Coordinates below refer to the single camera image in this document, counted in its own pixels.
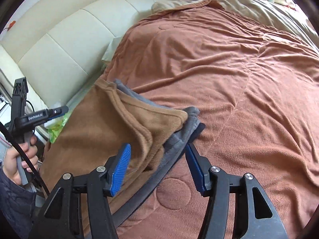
blue gripper pad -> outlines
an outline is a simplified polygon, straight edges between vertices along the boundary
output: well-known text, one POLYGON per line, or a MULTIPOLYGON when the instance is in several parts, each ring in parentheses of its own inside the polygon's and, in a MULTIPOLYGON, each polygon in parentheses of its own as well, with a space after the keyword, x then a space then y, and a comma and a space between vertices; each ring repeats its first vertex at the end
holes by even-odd
POLYGON ((193 144, 185 146, 186 161, 192 174, 192 178, 196 190, 203 197, 209 196, 209 191, 212 188, 209 169, 212 166, 206 157, 200 156, 193 144))
POLYGON ((114 197, 121 189, 127 166, 131 159, 131 145, 124 144, 117 155, 117 164, 111 179, 110 194, 114 197))

folded blanket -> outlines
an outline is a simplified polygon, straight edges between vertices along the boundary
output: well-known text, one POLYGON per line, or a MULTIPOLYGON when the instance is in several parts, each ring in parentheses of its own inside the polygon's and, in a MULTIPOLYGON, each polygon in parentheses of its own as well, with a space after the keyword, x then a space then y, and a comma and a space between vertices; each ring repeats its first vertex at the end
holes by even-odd
MULTIPOLYGON (((52 190, 64 173, 89 173, 116 155, 123 143, 130 143, 131 161, 122 188, 108 199, 115 212, 154 173, 163 158, 163 144, 187 117, 181 110, 143 103, 117 90, 116 84, 98 79, 46 152, 40 174, 52 190)), ((86 195, 82 195, 82 221, 87 234, 86 195)))
MULTIPOLYGON (((150 104, 154 107, 167 108, 165 106, 157 105, 156 103, 145 99, 143 96, 133 92, 130 88, 124 85, 120 80, 114 81, 117 88, 125 94, 150 104)), ((181 157, 186 143, 189 141, 194 131, 197 129, 200 121, 198 119, 199 110, 195 107, 188 107, 184 109, 188 114, 188 118, 181 130, 173 133, 164 144, 164 156, 152 176, 147 182, 118 210, 113 214, 113 222, 118 227, 124 222, 153 192, 158 183, 163 179, 167 172, 173 167, 177 160, 181 157)), ((195 138, 199 136, 205 125, 197 132, 195 138)))

pillow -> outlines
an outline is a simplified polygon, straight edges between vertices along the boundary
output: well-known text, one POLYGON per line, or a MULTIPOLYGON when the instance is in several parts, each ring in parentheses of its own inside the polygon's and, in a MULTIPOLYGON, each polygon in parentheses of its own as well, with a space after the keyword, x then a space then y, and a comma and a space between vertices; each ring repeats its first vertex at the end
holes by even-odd
POLYGON ((181 1, 160 1, 160 2, 155 2, 152 5, 152 13, 158 13, 164 10, 176 8, 185 4, 191 4, 191 3, 198 3, 203 0, 181 0, 181 1))
POLYGON ((112 57, 114 56, 115 50, 118 47, 119 43, 121 42, 122 38, 123 36, 113 38, 109 46, 107 47, 102 57, 102 62, 103 62, 103 66, 101 68, 102 72, 106 69, 107 65, 111 62, 112 57))

orange bedspread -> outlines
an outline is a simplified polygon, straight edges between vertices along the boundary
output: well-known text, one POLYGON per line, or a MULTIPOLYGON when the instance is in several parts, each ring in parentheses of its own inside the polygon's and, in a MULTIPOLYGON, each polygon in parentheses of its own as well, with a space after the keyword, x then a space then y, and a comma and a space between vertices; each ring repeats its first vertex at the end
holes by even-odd
MULTIPOLYGON (((198 107, 199 153, 227 173, 254 174, 290 238, 307 224, 319 203, 319 56, 301 39, 204 0, 129 29, 103 78, 158 104, 198 107)), ((197 238, 206 206, 183 157, 118 232, 197 238)))

sleeve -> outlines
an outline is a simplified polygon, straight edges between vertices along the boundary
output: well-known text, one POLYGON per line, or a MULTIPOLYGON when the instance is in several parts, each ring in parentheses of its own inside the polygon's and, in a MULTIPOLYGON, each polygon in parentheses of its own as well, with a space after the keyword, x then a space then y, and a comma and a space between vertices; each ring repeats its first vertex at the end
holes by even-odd
POLYGON ((0 170, 0 209, 21 239, 27 239, 31 230, 35 197, 35 192, 16 185, 0 170))

